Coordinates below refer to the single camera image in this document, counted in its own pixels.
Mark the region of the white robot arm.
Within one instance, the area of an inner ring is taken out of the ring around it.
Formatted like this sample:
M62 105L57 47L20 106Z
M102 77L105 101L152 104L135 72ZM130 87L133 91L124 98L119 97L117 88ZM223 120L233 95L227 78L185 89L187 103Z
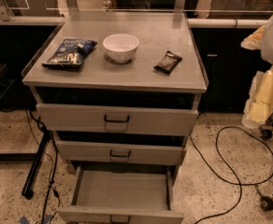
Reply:
M271 64L266 72L257 72L252 79L249 99L244 107L242 124L254 129L264 125L273 114L273 15L266 25L245 38L241 47L259 49L262 59Z

